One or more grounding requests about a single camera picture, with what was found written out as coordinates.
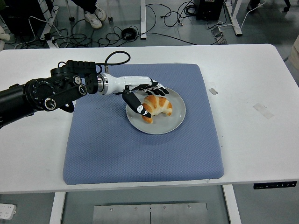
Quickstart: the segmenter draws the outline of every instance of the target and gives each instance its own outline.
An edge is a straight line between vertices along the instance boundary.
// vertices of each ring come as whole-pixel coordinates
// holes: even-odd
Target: electrical outlet
[[[272,182],[272,183],[254,183],[253,189],[270,189],[270,188],[294,188],[297,181],[289,182]]]
[[[13,204],[1,204],[0,203],[0,219],[10,220],[15,214],[17,206]]]

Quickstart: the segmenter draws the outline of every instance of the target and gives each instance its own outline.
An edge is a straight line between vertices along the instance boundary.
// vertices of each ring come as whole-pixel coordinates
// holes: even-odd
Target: bread
[[[150,124],[153,123],[153,116],[155,115],[165,113],[167,116],[170,116],[172,114],[172,105],[165,97],[149,95],[144,98],[142,106],[152,115],[151,118],[142,116],[142,119]]]

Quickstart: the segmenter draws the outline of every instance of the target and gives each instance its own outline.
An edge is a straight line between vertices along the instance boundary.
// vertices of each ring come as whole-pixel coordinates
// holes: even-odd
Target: desk
[[[0,130],[0,193],[230,185],[299,179],[299,88],[272,45],[212,45],[0,52],[0,90],[49,77],[60,61],[103,62],[116,50],[131,64],[193,63],[202,72],[224,166],[220,179],[68,186],[62,179],[72,114],[37,112]],[[111,62],[123,61],[115,56]],[[218,94],[213,95],[209,89]]]

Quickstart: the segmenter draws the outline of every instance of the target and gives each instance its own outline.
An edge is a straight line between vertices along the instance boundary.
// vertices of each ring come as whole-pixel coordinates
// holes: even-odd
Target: blue mat
[[[120,95],[93,94],[77,100],[64,161],[66,184],[223,176],[214,120],[197,65],[120,65],[109,71],[116,77],[148,76],[173,89],[185,102],[185,119],[172,132],[149,135],[131,125]]]

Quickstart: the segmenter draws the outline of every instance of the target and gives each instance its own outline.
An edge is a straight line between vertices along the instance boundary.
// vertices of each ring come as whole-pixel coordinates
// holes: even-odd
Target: ceramic plate
[[[186,114],[186,107],[183,99],[173,90],[166,88],[169,92],[165,97],[172,104],[172,115],[167,116],[164,113],[153,116],[153,123],[145,122],[140,114],[135,113],[127,105],[127,117],[131,124],[138,130],[148,134],[165,134],[176,129],[184,120]],[[135,95],[141,103],[148,95],[143,91],[136,91]]]

